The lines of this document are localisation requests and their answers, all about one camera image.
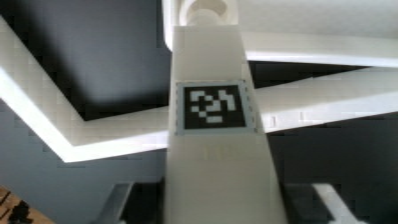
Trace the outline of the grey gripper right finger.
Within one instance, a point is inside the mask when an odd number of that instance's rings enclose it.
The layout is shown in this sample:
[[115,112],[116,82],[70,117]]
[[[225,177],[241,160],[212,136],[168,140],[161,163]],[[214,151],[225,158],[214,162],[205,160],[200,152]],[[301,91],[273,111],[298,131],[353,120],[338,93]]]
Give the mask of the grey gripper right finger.
[[314,188],[333,215],[329,224],[369,224],[356,218],[333,185],[328,183],[315,183]]

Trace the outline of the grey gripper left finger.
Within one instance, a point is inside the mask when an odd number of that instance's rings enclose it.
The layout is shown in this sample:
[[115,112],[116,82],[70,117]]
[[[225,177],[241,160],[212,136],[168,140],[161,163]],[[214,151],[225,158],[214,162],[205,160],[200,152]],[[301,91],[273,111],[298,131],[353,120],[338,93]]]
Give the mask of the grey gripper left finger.
[[123,212],[129,203],[132,187],[132,183],[120,183],[115,185],[100,215],[91,224],[127,224],[123,219]]

